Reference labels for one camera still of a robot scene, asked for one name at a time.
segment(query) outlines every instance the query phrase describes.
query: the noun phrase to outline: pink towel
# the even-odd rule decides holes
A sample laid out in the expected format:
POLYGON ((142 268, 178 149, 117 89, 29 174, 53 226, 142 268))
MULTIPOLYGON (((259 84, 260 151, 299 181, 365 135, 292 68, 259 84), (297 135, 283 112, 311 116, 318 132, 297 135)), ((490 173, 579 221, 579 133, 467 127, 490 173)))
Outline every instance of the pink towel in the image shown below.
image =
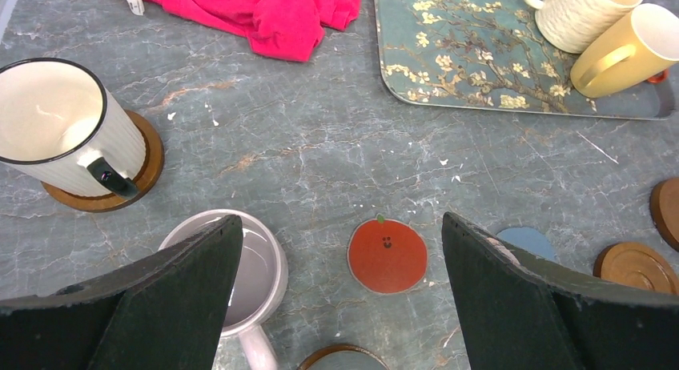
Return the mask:
POLYGON ((256 54, 306 62, 322 26, 344 30, 360 0, 149 0, 171 14, 240 35, 256 54))

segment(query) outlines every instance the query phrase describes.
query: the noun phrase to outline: green tray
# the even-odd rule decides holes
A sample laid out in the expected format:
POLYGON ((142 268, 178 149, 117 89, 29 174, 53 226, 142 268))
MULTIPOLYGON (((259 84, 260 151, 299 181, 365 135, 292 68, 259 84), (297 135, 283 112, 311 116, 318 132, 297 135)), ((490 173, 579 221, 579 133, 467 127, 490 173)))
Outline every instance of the green tray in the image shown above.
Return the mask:
MULTIPOLYGON (((645 0, 679 11, 679 0, 645 0)), ((679 68, 589 99, 569 80, 576 56, 547 42, 523 0, 375 0, 380 67, 407 103, 443 107, 666 119, 677 109, 679 68)))

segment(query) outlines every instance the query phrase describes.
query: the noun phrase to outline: gray marble table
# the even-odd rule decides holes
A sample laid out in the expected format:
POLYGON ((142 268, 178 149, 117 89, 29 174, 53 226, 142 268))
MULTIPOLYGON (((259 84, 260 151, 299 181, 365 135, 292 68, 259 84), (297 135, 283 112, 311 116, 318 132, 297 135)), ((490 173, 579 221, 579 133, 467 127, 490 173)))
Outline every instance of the gray marble table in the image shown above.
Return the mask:
MULTIPOLYGON (((19 0, 0 63, 37 56, 91 68, 155 125, 167 162, 144 199, 100 215, 0 167, 0 298, 109 272, 156 251, 186 217, 229 207, 262 219, 287 253, 290 286, 264 325, 283 368, 340 342, 394 369, 469 368, 440 246, 447 210, 493 232, 542 230, 579 271, 621 240, 647 243, 679 269, 648 209, 653 185, 679 175, 679 118, 402 103, 380 79, 372 0, 347 32, 329 30, 307 64, 253 55, 244 39, 157 6, 137 17, 124 0, 19 0), (353 229, 377 213, 428 245, 426 279, 405 294, 367 292, 347 269, 353 229)), ((215 369, 243 368, 238 342, 222 340, 215 369)))

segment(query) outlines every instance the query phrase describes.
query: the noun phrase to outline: black rim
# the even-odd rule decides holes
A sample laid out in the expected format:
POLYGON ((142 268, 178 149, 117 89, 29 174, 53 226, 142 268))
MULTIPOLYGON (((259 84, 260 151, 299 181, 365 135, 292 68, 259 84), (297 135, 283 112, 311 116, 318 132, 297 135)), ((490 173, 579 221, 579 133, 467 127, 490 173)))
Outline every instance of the black rim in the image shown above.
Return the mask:
POLYGON ((11 63, 7 66, 0 68, 0 74, 2 74, 3 72, 5 72, 5 71, 7 71, 11 68, 15 68, 17 66, 21 66, 23 64, 32 63, 32 62, 65 63, 69 66, 77 67, 80 70, 85 71, 90 76, 90 78, 92 78, 92 80, 94 80, 94 82, 97 83, 97 86, 99 87, 99 91, 102 93, 102 113, 99 116, 99 121, 97 122, 97 125, 94 126, 94 130, 92 130, 92 132, 81 143, 79 143, 77 146, 71 148, 70 150, 63 152, 62 154, 52 156, 52 157, 47 158, 47 159, 39 159, 39 160, 15 160, 15 159, 4 158, 2 155, 0 155, 0 162, 11 163, 11 164, 21 164, 21 165, 40 164, 40 163, 52 162, 54 160, 61 159, 65 156, 71 155, 74 152, 76 152, 77 150, 79 150, 82 146, 84 146, 87 142, 89 142, 94 137, 94 134, 96 134, 97 131, 99 131, 99 128, 102 126, 102 123, 104 122, 104 118, 106 117, 107 101, 106 101, 106 90, 104 89, 104 85, 99 80, 99 78, 97 78, 97 75, 95 75, 92 71, 88 70, 84 66, 77 64, 76 62, 72 62, 70 60, 65 60, 65 59, 60 59, 60 58, 30 58, 30 59, 20 60, 18 62, 14 62, 14 63, 11 63))

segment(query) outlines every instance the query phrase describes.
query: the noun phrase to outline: brown coaster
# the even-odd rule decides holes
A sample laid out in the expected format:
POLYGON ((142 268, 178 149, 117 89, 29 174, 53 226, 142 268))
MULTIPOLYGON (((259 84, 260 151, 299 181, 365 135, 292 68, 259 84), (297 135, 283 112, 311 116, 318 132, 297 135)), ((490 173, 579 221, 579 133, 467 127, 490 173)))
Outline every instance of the brown coaster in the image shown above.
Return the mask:
POLYGON ((326 348, 321 348, 319 351, 311 354, 302 364, 297 368, 297 370, 309 370, 313 364, 323 359, 325 356, 329 356, 335 352, 360 352, 366 356, 370 356, 374 361, 384 366, 385 370, 388 370, 387 365, 375 354, 369 352, 364 348, 359 348, 353 344, 335 344, 328 346, 326 348))
POLYGON ((422 238, 407 224, 382 216, 356 228, 347 258, 356 280, 380 294, 404 292, 427 271, 422 238))
POLYGON ((679 251, 679 178, 660 182, 653 188, 651 217, 662 239, 679 251))
POLYGON ((679 279, 669 263, 651 247, 623 242, 604 249, 594 264, 594 276, 652 292, 677 294, 679 279))
POLYGON ((139 189, 139 195, 130 200, 125 200, 115 194, 84 197, 73 195, 60 188, 42 182, 42 186, 45 187, 47 194, 51 195, 52 198, 56 199, 58 202, 76 210, 106 212, 131 205, 141 199, 153 187, 158 181, 158 177, 160 177, 160 172, 163 170, 163 165, 165 163, 163 141, 161 140, 160 135, 158 135, 158 132, 144 117, 133 111, 125 110, 125 112, 130 116, 130 119, 132 119, 135 126, 142 132, 144 141, 147 145, 147 157, 144 159, 142 169, 133 179, 139 189))

